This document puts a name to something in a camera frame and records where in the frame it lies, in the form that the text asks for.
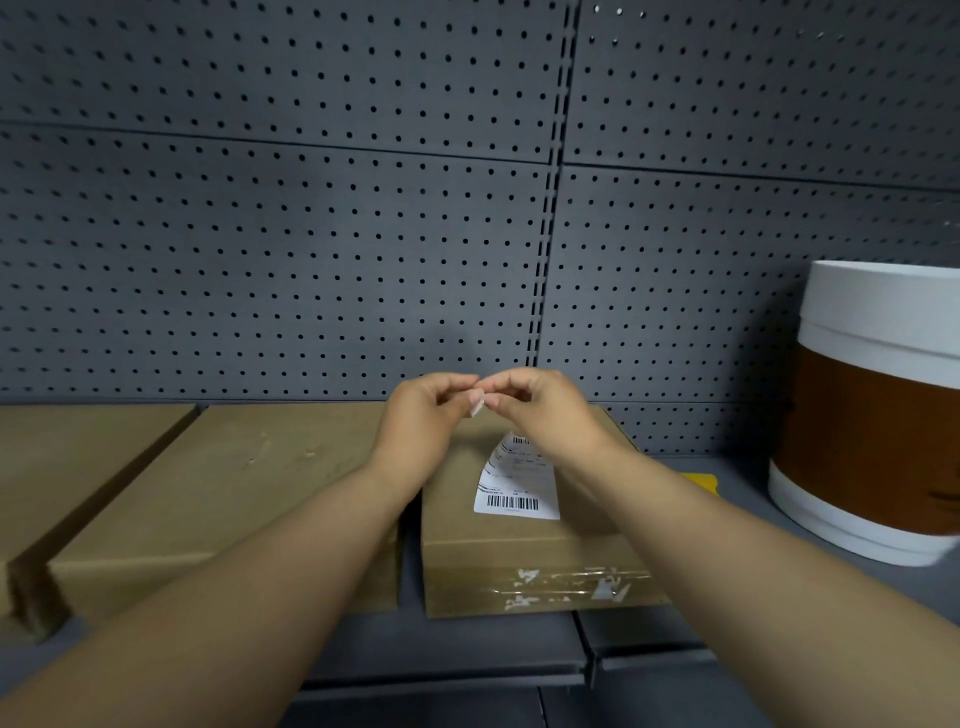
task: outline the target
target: brown band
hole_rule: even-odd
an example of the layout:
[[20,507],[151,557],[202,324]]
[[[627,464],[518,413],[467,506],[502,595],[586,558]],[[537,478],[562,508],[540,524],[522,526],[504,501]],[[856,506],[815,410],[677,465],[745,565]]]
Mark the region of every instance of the brown band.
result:
[[960,390],[800,347],[774,455],[808,493],[913,533],[960,533]]

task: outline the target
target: small white paper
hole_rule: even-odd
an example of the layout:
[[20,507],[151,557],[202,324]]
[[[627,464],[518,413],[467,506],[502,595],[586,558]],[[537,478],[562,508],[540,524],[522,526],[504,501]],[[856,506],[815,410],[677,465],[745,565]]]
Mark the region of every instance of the small white paper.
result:
[[559,521],[553,466],[529,440],[511,432],[480,473],[473,512]]

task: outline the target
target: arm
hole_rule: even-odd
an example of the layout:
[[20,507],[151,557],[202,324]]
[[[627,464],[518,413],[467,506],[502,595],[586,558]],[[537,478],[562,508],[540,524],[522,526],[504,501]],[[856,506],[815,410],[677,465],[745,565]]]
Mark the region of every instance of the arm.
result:
[[482,393],[404,382],[366,465],[141,602],[0,701],[0,725],[263,726],[280,718],[388,528]]
[[960,629],[820,548],[617,444],[559,372],[477,384],[583,480],[773,720],[956,725]]

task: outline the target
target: barcode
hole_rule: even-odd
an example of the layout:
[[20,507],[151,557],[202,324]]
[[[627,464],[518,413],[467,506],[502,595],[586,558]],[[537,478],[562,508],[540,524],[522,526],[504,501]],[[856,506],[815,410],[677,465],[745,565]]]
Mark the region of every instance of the barcode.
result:
[[493,508],[516,508],[520,511],[539,511],[540,499],[520,496],[487,496],[487,505]]

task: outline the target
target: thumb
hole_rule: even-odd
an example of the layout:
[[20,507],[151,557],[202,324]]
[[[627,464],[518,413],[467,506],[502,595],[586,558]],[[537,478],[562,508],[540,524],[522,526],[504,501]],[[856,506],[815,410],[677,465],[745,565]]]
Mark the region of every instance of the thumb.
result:
[[484,404],[500,417],[505,417],[520,429],[523,429],[523,421],[526,420],[526,410],[530,407],[529,402],[520,401],[510,395],[500,394],[498,392],[488,394],[484,397]]
[[441,404],[440,411],[444,413],[450,426],[454,427],[469,414],[473,405],[482,399],[482,389],[468,389],[466,392],[461,392],[455,397],[451,397],[450,400],[444,404]]

